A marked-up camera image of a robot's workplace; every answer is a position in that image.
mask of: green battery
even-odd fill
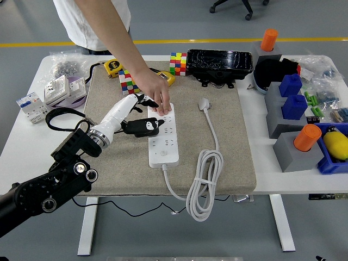
[[[304,96],[305,96],[307,102],[310,102],[310,98],[309,98],[308,91],[305,91],[305,92],[304,92]]]
[[[314,107],[315,106],[314,96],[310,97],[310,102],[312,103],[312,106]]]
[[[319,117],[319,113],[315,110],[314,107],[311,107],[310,110],[313,112],[314,116]]]
[[[314,100],[314,105],[317,106],[318,105],[318,100],[316,99],[315,95],[312,96],[313,100]]]
[[[316,107],[315,110],[316,110],[316,112],[319,114],[319,117],[322,117],[322,118],[325,117],[324,114],[322,113],[322,111],[320,110],[319,107]]]

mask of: beige felt mat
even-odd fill
[[[169,70],[167,61],[147,64]],[[109,79],[104,67],[98,66],[91,80],[85,113],[99,123],[124,97],[119,79]],[[237,90],[227,86],[217,89],[212,85],[204,88],[192,76],[177,76],[170,87],[179,147],[179,165],[168,168],[170,184],[177,194],[186,195],[195,177],[200,151],[215,149],[207,119],[198,109],[198,101],[203,97],[213,106],[208,112],[225,161],[216,193],[250,194],[256,187],[256,177]],[[127,120],[147,118],[147,109],[139,107],[144,112],[134,110]],[[113,143],[98,158],[84,159],[99,173],[87,195],[170,195],[162,170],[149,167],[147,137],[115,134]]]

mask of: office chair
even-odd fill
[[[213,4],[212,7],[210,7],[210,10],[209,10],[209,11],[210,11],[212,14],[215,13],[215,8],[216,8],[218,5],[223,4],[223,3],[226,2],[226,1],[228,1],[228,0],[218,0],[217,2],[215,2],[215,3]],[[262,4],[263,4],[263,5],[268,5],[269,1],[270,1],[270,0],[263,0],[263,1],[262,1]],[[245,16],[245,20],[248,20],[248,21],[249,21],[249,20],[251,19],[251,17],[252,17],[252,9],[251,9],[251,6],[250,6],[248,0],[242,0],[242,2],[243,2],[243,4],[245,5],[246,9],[247,9],[248,12],[249,12],[249,14],[247,14],[247,15]]]

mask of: human arm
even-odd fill
[[[112,2],[110,0],[74,1],[98,38],[131,73],[137,86],[159,105],[158,113],[161,116],[167,114],[171,110],[168,83],[148,68]]]

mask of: orange cap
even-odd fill
[[[271,52],[276,44],[277,37],[278,31],[276,29],[267,29],[263,36],[260,48],[265,52]]]
[[[294,140],[294,146],[299,151],[309,151],[321,137],[321,129],[314,124],[307,124]]]

